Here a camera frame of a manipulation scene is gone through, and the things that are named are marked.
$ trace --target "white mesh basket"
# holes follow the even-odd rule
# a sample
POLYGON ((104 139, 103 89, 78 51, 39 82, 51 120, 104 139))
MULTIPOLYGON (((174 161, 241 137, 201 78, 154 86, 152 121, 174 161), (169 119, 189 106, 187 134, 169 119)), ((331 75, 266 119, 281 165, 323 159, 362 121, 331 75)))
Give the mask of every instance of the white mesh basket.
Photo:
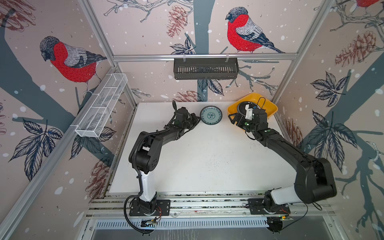
POLYGON ((111 74, 75 130, 80 137, 100 136, 127 81, 123 73, 111 74))

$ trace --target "black metal basket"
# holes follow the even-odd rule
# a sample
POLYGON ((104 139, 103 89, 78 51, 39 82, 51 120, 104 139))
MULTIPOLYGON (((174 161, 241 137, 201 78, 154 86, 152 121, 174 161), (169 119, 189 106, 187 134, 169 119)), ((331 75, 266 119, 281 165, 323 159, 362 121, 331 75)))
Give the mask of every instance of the black metal basket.
POLYGON ((239 73, 237 58, 175 58, 175 79, 235 79, 239 73))

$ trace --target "wire basket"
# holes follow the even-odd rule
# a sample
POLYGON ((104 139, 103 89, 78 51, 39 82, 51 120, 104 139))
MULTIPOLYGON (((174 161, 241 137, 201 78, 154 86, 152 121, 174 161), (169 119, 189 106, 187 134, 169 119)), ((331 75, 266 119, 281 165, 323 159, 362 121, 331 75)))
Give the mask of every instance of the wire basket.
POLYGON ((239 66, 237 58, 175 58, 173 72, 177 80, 235 79, 239 66))
POLYGON ((75 130, 80 137, 100 136, 127 82, 125 74, 111 74, 75 130))

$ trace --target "gray floor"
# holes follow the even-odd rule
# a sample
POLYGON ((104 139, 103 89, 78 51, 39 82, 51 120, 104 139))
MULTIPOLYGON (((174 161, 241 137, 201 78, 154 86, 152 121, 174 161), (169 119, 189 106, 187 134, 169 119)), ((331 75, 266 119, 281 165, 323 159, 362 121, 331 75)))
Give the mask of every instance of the gray floor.
POLYGON ((320 216, 304 217, 284 229, 281 234, 272 234, 266 228, 210 228, 186 230, 156 230, 150 236, 142 236, 135 230, 95 230, 92 240, 327 240, 332 239, 320 216))

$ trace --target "pine cone illustration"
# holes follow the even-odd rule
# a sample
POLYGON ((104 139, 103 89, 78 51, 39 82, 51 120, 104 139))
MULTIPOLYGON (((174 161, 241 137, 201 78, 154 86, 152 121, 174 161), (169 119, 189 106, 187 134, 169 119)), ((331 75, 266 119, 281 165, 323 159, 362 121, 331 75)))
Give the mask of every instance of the pine cone illustration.
POLYGON ((292 140, 292 144, 300 148, 301 142, 303 141, 303 135, 301 133, 300 127, 298 127, 296 123, 293 123, 292 118, 288 121, 287 119, 284 120, 284 127, 288 133, 288 136, 292 140))
POLYGON ((177 93, 175 96, 176 98, 173 98, 172 100, 175 100, 176 102, 201 102, 203 101, 203 98, 200 94, 198 94, 195 91, 187 90, 186 92, 177 93))
POLYGON ((175 34, 179 35, 187 25, 187 13, 181 6, 173 6, 168 18, 167 34, 173 38, 175 34))
POLYGON ((88 192, 87 196, 91 198, 89 203, 102 194, 108 174, 109 167, 102 161, 98 161, 92 168, 91 179, 89 180, 90 185, 85 189, 88 192))
POLYGON ((375 49, 376 34, 372 31, 366 31, 348 44, 347 48, 343 48, 340 55, 336 55, 335 66, 341 64, 342 67, 364 61, 365 57, 375 49))
POLYGON ((36 25, 35 16, 31 10, 36 10, 34 6, 26 0, 0 0, 0 19, 1 21, 6 15, 15 11, 7 20, 5 27, 12 31, 24 31, 29 24, 36 25))

